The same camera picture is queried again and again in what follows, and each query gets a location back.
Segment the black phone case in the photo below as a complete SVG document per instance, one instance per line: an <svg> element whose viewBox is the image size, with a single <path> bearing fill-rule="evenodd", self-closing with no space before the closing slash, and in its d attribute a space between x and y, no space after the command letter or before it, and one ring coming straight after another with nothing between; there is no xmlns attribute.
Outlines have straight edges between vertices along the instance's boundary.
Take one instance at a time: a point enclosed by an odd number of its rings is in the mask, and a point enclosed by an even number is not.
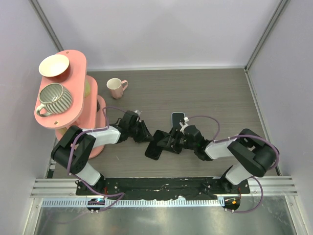
<svg viewBox="0 0 313 235"><path fill-rule="evenodd" d="M145 151L145 156L147 158L150 158L155 161L157 161L160 158L163 148L158 146L157 143L164 139L167 135L168 135L167 132L156 130L156 132L153 135L154 139L149 143Z"/></svg>

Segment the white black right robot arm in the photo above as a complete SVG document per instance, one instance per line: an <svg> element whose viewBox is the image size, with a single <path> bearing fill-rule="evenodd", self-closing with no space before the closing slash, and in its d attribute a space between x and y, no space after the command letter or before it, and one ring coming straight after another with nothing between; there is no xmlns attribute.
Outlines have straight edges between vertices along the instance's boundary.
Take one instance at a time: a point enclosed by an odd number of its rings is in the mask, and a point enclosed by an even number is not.
<svg viewBox="0 0 313 235"><path fill-rule="evenodd" d="M233 156L238 163L232 165L220 178L224 192L233 193L239 184L251 177L263 177L275 168L279 151L267 140L250 129L243 129L238 135L224 140L207 140L194 125L180 129L173 128L170 133L162 133L156 140L161 150L179 154L183 149L192 150L202 161L213 161Z"/></svg>

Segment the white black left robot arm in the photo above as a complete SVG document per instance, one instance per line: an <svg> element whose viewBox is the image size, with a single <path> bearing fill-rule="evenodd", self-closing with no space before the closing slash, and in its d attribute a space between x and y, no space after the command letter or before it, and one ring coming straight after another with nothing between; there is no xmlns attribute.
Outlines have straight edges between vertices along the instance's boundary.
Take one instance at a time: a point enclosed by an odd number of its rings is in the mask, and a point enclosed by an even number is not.
<svg viewBox="0 0 313 235"><path fill-rule="evenodd" d="M100 195L106 186L105 177L89 163L93 149L118 144L132 138L135 142L150 142L154 138L137 112L126 111L112 125L97 129L71 126L51 152L51 159L74 175L93 195Z"/></svg>

